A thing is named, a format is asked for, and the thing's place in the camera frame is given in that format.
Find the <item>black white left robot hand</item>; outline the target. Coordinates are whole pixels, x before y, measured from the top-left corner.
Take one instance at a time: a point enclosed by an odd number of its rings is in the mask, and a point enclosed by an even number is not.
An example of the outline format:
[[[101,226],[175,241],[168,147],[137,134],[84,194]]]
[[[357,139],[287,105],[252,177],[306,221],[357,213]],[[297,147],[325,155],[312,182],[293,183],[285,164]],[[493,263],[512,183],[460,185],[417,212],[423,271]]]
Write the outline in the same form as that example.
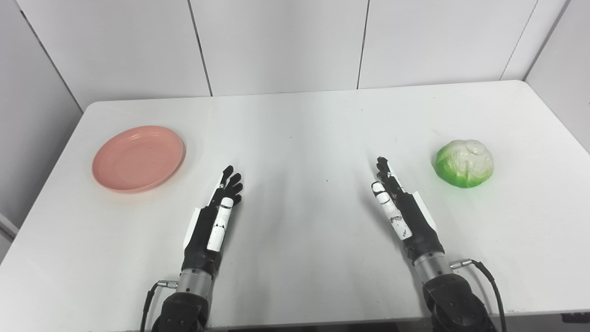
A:
[[[202,270],[212,277],[218,273],[222,247],[233,208],[242,201],[242,175],[232,165],[223,170],[209,203],[198,210],[194,228],[184,248],[181,270]]]

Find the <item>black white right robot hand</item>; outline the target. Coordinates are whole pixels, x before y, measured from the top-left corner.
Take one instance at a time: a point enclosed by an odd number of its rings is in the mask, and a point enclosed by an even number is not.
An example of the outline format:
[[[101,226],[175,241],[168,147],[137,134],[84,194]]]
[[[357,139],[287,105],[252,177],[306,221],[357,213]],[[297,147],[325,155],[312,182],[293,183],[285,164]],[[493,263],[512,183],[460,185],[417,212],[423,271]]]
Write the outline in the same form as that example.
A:
[[[419,193],[409,193],[404,189],[385,157],[378,157],[376,166],[377,181],[371,184],[373,195],[402,241],[412,265],[436,254],[444,254],[431,215]]]

